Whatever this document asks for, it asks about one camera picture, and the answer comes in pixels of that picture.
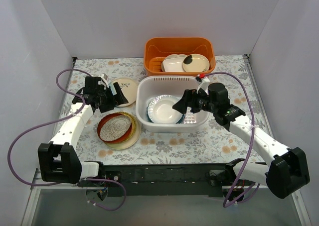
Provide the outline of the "white deep plate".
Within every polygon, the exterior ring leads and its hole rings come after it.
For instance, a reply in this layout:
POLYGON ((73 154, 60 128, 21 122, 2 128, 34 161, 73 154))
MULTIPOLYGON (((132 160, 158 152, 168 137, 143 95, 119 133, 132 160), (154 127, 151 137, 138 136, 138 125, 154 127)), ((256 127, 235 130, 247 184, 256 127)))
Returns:
POLYGON ((182 123, 185 114, 181 114, 172 108, 179 100, 180 98, 172 95, 160 95, 151 99, 146 109, 148 121, 158 124, 182 123))

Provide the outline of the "white plastic bin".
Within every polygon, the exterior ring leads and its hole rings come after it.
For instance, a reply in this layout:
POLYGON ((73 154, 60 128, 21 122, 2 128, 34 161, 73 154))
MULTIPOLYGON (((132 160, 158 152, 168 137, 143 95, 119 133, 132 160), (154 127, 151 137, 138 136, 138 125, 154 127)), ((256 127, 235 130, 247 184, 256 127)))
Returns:
POLYGON ((158 124, 149 122, 146 109, 151 99, 160 95, 172 95, 181 99, 185 90, 197 89, 198 82, 192 76, 151 76, 143 79, 137 89, 136 116, 144 128, 157 133, 195 132, 209 118, 209 113, 201 111, 191 113, 187 109, 185 118, 180 124, 158 124))

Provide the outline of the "teal scalloped plate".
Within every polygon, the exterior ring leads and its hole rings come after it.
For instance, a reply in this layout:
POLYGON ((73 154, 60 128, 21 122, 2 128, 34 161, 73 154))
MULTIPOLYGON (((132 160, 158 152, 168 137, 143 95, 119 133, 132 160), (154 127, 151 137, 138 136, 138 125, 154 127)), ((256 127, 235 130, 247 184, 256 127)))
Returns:
POLYGON ((152 123, 158 124, 179 124, 182 123, 185 114, 181 114, 172 108, 174 102, 170 100, 149 104, 147 107, 147 117, 152 123))

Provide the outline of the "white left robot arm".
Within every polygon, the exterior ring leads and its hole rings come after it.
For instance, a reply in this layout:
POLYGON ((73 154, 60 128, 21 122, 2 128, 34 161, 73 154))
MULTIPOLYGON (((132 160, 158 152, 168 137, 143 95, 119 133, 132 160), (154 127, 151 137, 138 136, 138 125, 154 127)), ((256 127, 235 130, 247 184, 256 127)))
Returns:
POLYGON ((48 143, 38 148, 38 160, 42 180, 53 183, 76 184, 89 178, 95 186, 105 183, 102 163, 81 162, 76 145, 88 120, 95 110, 101 113, 128 103, 118 83, 108 84, 103 77, 87 76, 85 86, 74 94, 69 115, 59 131, 48 143))

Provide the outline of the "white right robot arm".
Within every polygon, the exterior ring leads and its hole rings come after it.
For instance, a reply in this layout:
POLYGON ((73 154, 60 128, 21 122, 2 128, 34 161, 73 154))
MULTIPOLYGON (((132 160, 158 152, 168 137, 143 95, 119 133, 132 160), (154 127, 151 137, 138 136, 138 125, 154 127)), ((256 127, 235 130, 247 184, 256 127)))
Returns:
POLYGON ((185 90, 172 108, 182 114, 188 108, 192 113, 212 113, 220 126, 249 144, 264 160, 264 164, 250 164, 243 158, 231 161, 220 174, 224 182, 237 185, 242 180, 248 180, 265 185, 280 199, 310 182, 304 151, 299 147, 289 148, 255 127, 251 118, 230 103, 228 91, 222 83, 210 84, 207 92, 202 88, 185 90))

